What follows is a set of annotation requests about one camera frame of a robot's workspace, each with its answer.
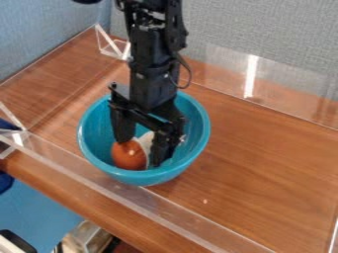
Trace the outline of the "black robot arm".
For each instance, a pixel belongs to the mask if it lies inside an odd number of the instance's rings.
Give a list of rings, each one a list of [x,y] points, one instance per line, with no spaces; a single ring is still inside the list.
[[[179,70],[187,66],[179,55],[186,48],[187,30],[181,0],[115,0],[124,12],[131,43],[130,86],[110,85],[110,117],[115,139],[126,142],[137,126],[155,137],[151,165],[173,157],[183,137],[185,115],[175,106]]]

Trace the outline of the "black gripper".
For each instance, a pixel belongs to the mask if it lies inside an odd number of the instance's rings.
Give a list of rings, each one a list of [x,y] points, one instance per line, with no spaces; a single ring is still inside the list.
[[[183,137],[185,115],[175,105],[179,64],[138,69],[131,67],[130,86],[110,85],[110,115],[115,139],[130,141],[137,124],[155,132],[151,164],[159,167],[173,157]]]

